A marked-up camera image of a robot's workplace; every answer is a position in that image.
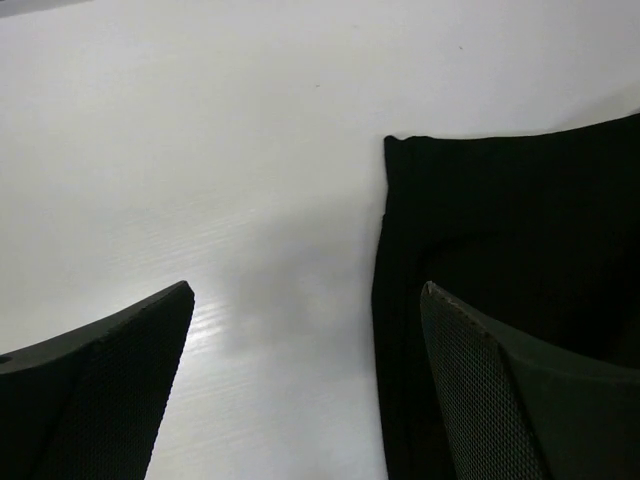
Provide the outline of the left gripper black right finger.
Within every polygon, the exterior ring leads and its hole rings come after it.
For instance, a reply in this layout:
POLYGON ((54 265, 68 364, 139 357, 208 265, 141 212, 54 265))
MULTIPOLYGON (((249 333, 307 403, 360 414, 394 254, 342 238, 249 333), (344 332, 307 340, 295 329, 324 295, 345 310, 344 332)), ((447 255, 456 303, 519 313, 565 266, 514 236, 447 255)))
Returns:
POLYGON ((458 478, 638 478, 638 370, 553 346, 432 282, 421 319, 458 478))

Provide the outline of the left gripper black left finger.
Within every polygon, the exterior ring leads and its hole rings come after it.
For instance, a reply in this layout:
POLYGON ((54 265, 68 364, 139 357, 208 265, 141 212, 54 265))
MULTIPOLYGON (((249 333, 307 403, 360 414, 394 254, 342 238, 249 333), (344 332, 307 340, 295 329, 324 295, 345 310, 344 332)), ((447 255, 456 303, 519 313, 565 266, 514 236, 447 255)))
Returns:
POLYGON ((2 355, 2 478, 144 478, 194 303, 181 281, 2 355))

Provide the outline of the black skirt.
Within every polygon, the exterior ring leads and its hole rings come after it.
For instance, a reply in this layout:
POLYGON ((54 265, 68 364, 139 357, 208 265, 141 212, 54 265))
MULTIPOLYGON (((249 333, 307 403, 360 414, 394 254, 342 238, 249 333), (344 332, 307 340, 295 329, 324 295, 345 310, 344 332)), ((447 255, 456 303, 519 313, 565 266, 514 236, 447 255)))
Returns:
POLYGON ((537 136, 384 141, 372 287, 392 479, 458 478, 421 319, 432 282, 569 352, 639 372, 639 118, 537 136))

